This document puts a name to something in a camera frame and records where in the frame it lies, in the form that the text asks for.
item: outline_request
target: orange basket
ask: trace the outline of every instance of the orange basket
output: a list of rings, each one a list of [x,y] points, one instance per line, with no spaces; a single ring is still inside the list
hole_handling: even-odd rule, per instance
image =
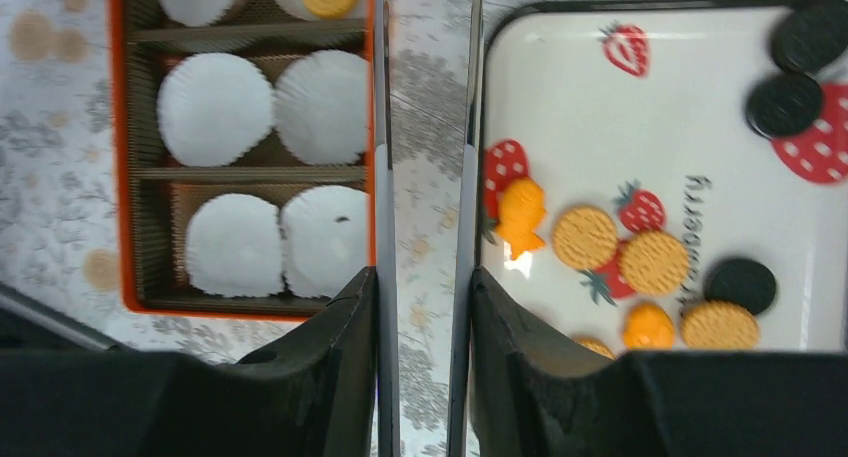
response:
[[[304,299],[283,292],[266,298],[211,296],[188,284],[183,243],[188,219],[215,196],[239,192],[282,205],[298,192],[336,184],[369,194],[369,256],[375,265],[373,112],[369,142],[350,166],[308,166],[266,136],[226,167],[176,164],[157,126],[156,96],[165,74],[198,52],[228,52],[254,62],[271,82],[294,60],[320,49],[341,49],[372,61],[369,18],[305,22],[273,0],[243,0],[226,23],[187,28],[169,21],[157,0],[108,0],[112,44],[115,175],[122,297],[134,312],[301,322],[329,297]],[[372,89],[369,107],[373,109]]]

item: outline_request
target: tablecloth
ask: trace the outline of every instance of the tablecloth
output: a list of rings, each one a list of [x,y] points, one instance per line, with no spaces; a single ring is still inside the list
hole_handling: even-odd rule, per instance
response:
[[[532,1],[486,0],[486,28]],[[445,452],[470,2],[392,5],[405,455]],[[0,279],[139,349],[227,362],[289,331],[123,308],[105,1],[0,0],[0,28]]]

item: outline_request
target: orange toy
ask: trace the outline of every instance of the orange toy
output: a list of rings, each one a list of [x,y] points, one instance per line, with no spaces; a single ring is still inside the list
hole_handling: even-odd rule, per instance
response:
[[[501,196],[498,213],[500,223],[495,233],[509,244],[511,260],[545,247],[545,241],[533,233],[547,215],[545,191],[532,179],[525,177],[511,183]]]
[[[674,344],[674,324],[659,305],[639,304],[627,316],[621,340],[628,349],[668,350]]]

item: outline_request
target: tray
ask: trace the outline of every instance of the tray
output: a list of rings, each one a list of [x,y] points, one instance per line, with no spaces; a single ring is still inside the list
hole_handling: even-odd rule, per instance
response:
[[[167,72],[196,52],[244,57],[272,83],[286,66],[315,50],[341,49],[370,61],[365,20],[300,21],[286,15],[273,0],[249,0],[234,18],[209,27],[186,28],[168,21],[157,0],[109,0],[109,17],[124,303],[135,312],[295,322],[319,312],[327,298],[302,299],[284,293],[225,299],[191,288],[182,267],[185,223],[202,202],[234,189],[275,204],[322,184],[349,185],[372,193],[373,142],[354,165],[308,166],[271,133],[232,165],[185,167],[170,157],[162,142],[156,98]],[[368,262],[373,265],[373,222],[369,229],[363,238],[369,239]]]
[[[672,317],[675,348],[684,349],[680,316],[702,299],[704,275],[724,258],[750,257],[778,282],[777,300],[758,317],[757,350],[842,350],[848,186],[812,184],[790,171],[743,112],[751,89],[778,72],[772,29],[809,2],[549,2],[514,12],[486,49],[477,263],[560,332],[599,338],[620,354],[624,316],[644,301]],[[603,30],[615,23],[644,31],[642,62],[629,64],[620,51],[620,65],[606,57]],[[848,97],[848,86],[841,92]],[[846,116],[833,132],[848,132]],[[484,238],[484,156],[506,139],[520,144],[546,192],[536,234],[547,246],[516,261],[499,237]],[[659,198],[665,231],[689,254],[689,275],[668,297],[616,299],[615,283],[600,288],[590,282],[597,275],[566,267],[551,249],[556,219],[580,204],[605,210],[626,239],[614,200],[636,181]]]

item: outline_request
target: white tray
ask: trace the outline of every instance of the white tray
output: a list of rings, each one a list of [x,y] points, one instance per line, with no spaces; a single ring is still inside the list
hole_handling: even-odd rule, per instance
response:
[[[513,262],[499,238],[496,245],[481,238],[480,263],[560,332],[595,336],[619,353],[633,304],[660,304],[679,329],[682,302],[701,298],[710,268],[747,256],[769,267],[779,287],[758,318],[758,349],[842,350],[848,186],[803,180],[744,118],[750,90],[777,72],[768,39],[788,12],[785,5],[537,12],[502,28],[485,64],[481,145],[514,139],[523,147],[530,176],[546,192],[548,214],[536,233],[548,246]],[[644,76],[605,57],[602,29],[614,22],[646,33]],[[848,98],[848,85],[840,90]],[[831,122],[841,142],[833,152],[848,152],[843,104]],[[662,201],[665,230],[697,255],[684,284],[690,292],[595,303],[587,277],[551,250],[552,225],[578,204],[615,218],[619,187],[635,180]],[[679,332],[675,348],[685,348]]]

